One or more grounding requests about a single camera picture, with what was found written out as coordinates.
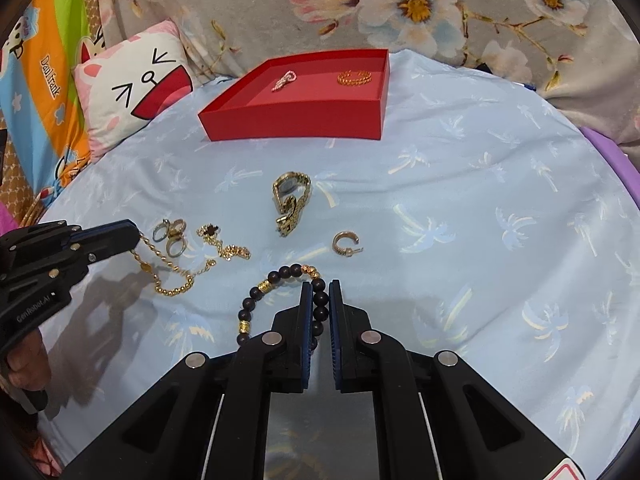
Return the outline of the person's left hand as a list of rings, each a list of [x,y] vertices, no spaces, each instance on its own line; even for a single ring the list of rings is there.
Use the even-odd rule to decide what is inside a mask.
[[[25,336],[1,358],[1,389],[41,391],[51,380],[47,349],[39,328]]]

